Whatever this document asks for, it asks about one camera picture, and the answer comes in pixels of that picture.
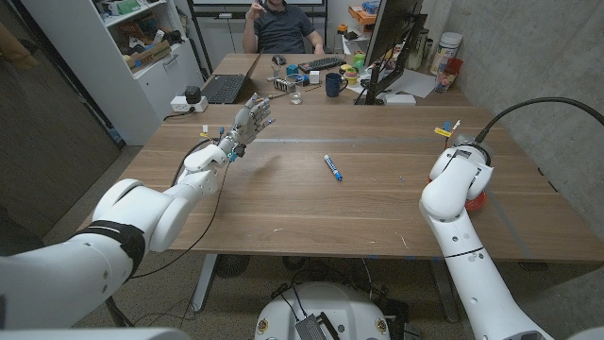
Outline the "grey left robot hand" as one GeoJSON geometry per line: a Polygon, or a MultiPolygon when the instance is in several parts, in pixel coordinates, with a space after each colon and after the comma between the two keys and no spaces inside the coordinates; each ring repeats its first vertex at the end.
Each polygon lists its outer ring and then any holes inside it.
{"type": "Polygon", "coordinates": [[[231,131],[218,146],[232,161],[237,157],[242,158],[246,146],[251,144],[263,129],[275,122],[274,119],[268,119],[270,113],[270,99],[259,100],[259,95],[254,93],[238,111],[231,131]]]}

